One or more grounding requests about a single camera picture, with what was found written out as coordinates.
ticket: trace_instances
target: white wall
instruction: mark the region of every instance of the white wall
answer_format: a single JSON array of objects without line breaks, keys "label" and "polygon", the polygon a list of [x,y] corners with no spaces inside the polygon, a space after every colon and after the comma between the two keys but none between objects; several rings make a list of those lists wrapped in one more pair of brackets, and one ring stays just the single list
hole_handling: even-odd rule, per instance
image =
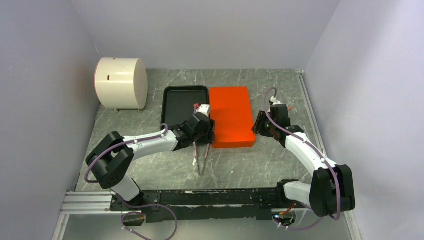
[{"label": "white wall", "polygon": [[340,0],[71,0],[102,57],[147,68],[304,69]]},{"label": "white wall", "polygon": [[98,60],[69,1],[0,2],[0,239],[52,238],[94,125]]},{"label": "white wall", "polygon": [[305,69],[366,240],[424,236],[423,12],[419,0],[342,0]]}]

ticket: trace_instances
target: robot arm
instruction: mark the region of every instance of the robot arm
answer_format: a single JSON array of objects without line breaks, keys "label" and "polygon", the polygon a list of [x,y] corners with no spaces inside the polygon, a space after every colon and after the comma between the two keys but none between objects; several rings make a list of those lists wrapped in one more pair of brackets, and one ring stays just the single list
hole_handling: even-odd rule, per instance
[{"label": "robot arm", "polygon": [[270,118],[280,127],[292,134],[287,134],[274,126],[264,111],[260,111],[252,130],[255,134],[272,137],[284,148],[292,152],[306,167],[312,176],[311,184],[296,179],[282,180],[277,184],[277,192],[281,201],[297,201],[311,206],[318,217],[325,217],[337,212],[337,194],[335,180],[324,164],[325,160],[334,170],[339,182],[341,212],[355,208],[355,194],[352,171],[347,165],[337,165],[324,156],[321,158],[310,145],[308,137],[298,125],[291,125],[289,111],[285,104],[275,99],[270,101],[268,110]]},{"label": "robot arm", "polygon": [[163,129],[156,133],[140,136],[121,136],[114,131],[109,133],[86,158],[87,165],[92,163],[107,149],[119,146],[97,159],[91,172],[102,189],[112,189],[125,201],[136,197],[143,200],[143,192],[126,173],[130,163],[142,157],[161,152],[173,152],[187,148],[199,138],[211,132],[210,106],[203,104],[181,125]]}]

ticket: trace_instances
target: white cylinder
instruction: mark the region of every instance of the white cylinder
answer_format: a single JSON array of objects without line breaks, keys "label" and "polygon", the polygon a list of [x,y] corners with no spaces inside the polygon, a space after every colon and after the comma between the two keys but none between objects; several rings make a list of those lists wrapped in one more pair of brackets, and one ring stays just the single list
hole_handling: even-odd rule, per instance
[{"label": "white cylinder", "polygon": [[97,97],[107,109],[143,109],[148,83],[139,58],[103,57],[94,73]]}]

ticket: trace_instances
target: table surface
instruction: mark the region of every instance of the table surface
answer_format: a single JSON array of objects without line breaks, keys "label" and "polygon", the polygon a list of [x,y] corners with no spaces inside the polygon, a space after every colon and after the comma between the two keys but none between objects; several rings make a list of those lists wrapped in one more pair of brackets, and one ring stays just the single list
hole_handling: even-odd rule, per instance
[{"label": "table surface", "polygon": [[[172,240],[352,240],[345,218],[334,221],[325,217],[318,226],[307,231],[286,231],[278,228],[273,221],[254,218],[179,220],[178,230]],[[140,237],[121,230],[121,215],[71,215],[63,240],[142,240]],[[317,220],[311,211],[307,212],[299,225],[303,228]],[[145,223],[131,227],[141,235],[162,240],[174,230],[173,221]]]},{"label": "table surface", "polygon": [[[263,110],[264,94],[270,87],[277,87],[277,100],[293,106],[289,112],[291,123],[304,129],[315,145],[316,136],[308,115],[305,95],[294,70],[267,69],[199,69],[167,70],[148,69],[148,96],[143,113],[137,110],[121,110],[99,107],[87,155],[110,132],[122,136],[136,136],[158,131],[161,122],[164,89],[168,86],[203,85],[210,87],[246,86],[249,91],[251,114],[256,120]],[[206,147],[198,149],[200,166],[205,164],[199,176],[193,166],[193,147],[175,152],[161,152],[135,160],[128,169],[142,190],[176,189],[228,189],[275,187],[283,179],[299,179],[306,183],[311,176],[301,162],[272,138],[257,136],[250,148],[210,148],[205,162]],[[76,191],[108,191],[98,184],[84,181],[85,162]]]}]

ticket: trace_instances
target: marble floor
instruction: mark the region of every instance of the marble floor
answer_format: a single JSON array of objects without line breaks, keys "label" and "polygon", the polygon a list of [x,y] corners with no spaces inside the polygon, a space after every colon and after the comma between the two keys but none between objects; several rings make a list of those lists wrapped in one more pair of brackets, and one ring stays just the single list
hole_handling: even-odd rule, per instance
[{"label": "marble floor", "polygon": [[[157,132],[161,121],[164,89],[168,86],[204,85],[206,87],[246,86],[250,95],[251,114],[256,120],[263,110],[264,93],[277,87],[277,99],[293,106],[291,123],[299,125],[316,144],[316,136],[305,96],[294,70],[267,69],[148,69],[148,97],[143,113],[99,107],[87,154],[110,132],[134,136]],[[199,147],[199,162],[205,164],[199,176],[193,166],[193,147],[176,152],[162,152],[132,162],[127,174],[142,190],[225,189],[275,187],[283,179],[305,182],[311,176],[299,160],[272,138],[257,136],[250,148],[213,149],[205,162],[206,147]],[[87,165],[82,165],[76,191],[102,191],[96,183],[84,182]]]}]

